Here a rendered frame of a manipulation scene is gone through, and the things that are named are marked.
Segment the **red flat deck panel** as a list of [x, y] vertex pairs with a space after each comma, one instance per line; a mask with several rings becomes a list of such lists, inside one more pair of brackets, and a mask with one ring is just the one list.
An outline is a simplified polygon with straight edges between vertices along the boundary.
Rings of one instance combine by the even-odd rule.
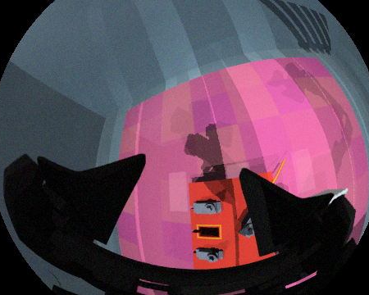
[[259, 256], [256, 236], [238, 233], [248, 213], [239, 178], [190, 183], [190, 220], [194, 269], [247, 265], [274, 255]]

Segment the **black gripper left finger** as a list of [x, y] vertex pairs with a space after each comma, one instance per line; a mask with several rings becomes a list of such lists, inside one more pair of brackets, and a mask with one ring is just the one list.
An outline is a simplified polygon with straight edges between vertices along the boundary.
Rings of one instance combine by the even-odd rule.
[[141, 177], [145, 154], [126, 157], [89, 170], [73, 171], [46, 157], [37, 157], [44, 181], [63, 193], [80, 219], [107, 245], [116, 222]]

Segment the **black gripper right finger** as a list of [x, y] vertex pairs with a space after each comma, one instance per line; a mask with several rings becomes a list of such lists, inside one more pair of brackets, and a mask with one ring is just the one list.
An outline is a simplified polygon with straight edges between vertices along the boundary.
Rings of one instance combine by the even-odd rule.
[[293, 235], [313, 212], [328, 206], [334, 196], [326, 193], [318, 197], [297, 197], [246, 167], [241, 168], [238, 178], [259, 256], [278, 252], [276, 246]]

